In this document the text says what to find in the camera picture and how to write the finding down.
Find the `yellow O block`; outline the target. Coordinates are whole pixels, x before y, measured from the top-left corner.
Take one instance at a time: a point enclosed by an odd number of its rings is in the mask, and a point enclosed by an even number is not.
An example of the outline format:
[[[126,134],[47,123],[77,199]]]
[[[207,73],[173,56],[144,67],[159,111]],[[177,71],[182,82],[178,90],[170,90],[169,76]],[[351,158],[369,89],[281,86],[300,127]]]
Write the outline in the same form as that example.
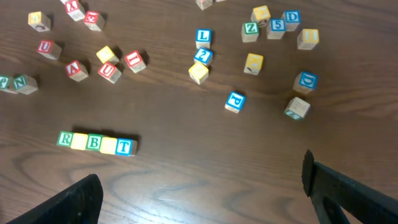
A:
[[[102,137],[99,149],[100,153],[115,155],[117,142],[118,142],[117,138],[110,138],[107,136]]]
[[[87,134],[74,133],[70,148],[84,151],[86,149],[87,140],[88,140]]]

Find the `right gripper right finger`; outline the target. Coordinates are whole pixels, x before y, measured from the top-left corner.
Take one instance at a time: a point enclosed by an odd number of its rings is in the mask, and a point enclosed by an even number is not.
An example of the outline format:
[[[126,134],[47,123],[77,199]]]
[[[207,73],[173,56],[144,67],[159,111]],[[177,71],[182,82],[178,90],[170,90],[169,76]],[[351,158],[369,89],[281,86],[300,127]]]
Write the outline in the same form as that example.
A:
[[[397,223],[397,200],[314,161],[310,150],[302,183],[320,223],[348,223],[345,211],[361,223]]]

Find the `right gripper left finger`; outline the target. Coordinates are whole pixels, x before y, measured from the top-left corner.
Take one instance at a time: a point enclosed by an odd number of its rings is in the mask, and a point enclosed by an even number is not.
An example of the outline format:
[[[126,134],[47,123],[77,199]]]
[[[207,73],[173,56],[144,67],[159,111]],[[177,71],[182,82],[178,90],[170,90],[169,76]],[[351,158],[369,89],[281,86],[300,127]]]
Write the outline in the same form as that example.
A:
[[[90,174],[9,224],[97,224],[103,203],[99,177]]]

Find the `green R block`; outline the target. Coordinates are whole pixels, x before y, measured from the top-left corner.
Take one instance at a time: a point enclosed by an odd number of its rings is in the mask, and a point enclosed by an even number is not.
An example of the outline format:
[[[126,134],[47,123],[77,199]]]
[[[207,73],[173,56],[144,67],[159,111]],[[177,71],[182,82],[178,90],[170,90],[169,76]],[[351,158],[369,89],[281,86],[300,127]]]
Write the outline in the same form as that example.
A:
[[[57,139],[57,145],[63,147],[70,147],[72,145],[74,133],[68,131],[60,131]]]

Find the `green B block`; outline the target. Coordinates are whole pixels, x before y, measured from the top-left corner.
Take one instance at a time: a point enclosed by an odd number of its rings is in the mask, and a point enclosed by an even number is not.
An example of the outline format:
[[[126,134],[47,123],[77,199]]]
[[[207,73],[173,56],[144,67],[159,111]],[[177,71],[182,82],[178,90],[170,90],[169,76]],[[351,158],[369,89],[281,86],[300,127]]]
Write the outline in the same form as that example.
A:
[[[100,134],[89,134],[86,144],[86,150],[99,151],[101,147],[103,135]]]

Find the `blue T block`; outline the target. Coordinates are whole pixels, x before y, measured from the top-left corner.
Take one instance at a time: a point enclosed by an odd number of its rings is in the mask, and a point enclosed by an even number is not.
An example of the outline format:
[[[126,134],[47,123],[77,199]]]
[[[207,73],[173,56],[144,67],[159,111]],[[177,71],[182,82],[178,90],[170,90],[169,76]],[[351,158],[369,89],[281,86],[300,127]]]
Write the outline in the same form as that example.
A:
[[[135,156],[137,152],[137,141],[132,139],[117,139],[115,154],[119,156]]]

